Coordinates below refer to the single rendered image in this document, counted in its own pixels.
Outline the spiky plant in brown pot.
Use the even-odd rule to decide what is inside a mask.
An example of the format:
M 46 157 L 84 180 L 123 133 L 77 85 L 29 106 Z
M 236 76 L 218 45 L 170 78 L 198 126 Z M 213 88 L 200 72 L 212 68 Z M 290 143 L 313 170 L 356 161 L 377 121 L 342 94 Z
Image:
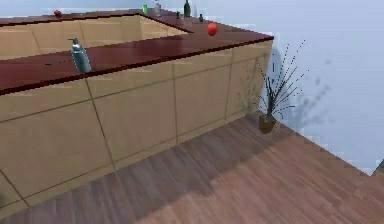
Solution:
M 305 74 L 302 73 L 296 77 L 298 66 L 295 65 L 295 61 L 304 43 L 305 40 L 300 43 L 292 56 L 289 56 L 291 46 L 287 44 L 278 68 L 273 65 L 271 71 L 263 69 L 260 60 L 256 60 L 257 68 L 262 75 L 263 88 L 265 89 L 265 94 L 258 96 L 261 103 L 260 108 L 263 110 L 263 114 L 259 116 L 259 130 L 262 134 L 272 132 L 277 123 L 276 116 L 284 118 L 283 112 L 285 110 L 295 108 L 295 105 L 284 105 L 284 103 L 291 96 L 296 96 L 301 92 L 297 83 Z

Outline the tan counter with maroon top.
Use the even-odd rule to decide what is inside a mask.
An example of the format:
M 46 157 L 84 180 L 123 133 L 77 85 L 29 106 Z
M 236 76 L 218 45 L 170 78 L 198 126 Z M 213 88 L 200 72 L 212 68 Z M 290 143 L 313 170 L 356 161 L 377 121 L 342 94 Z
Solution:
M 207 25 L 137 9 L 0 18 L 0 219 L 255 110 L 272 37 Z

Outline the grey spray bottle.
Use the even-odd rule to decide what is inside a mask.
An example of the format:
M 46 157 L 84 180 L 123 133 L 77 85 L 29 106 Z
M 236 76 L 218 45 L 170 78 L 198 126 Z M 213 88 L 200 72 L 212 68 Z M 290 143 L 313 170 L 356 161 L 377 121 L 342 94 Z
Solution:
M 77 38 L 71 38 L 72 49 L 71 55 L 75 63 L 76 69 L 80 73 L 88 73 L 91 71 L 91 65 L 86 50 L 79 43 Z

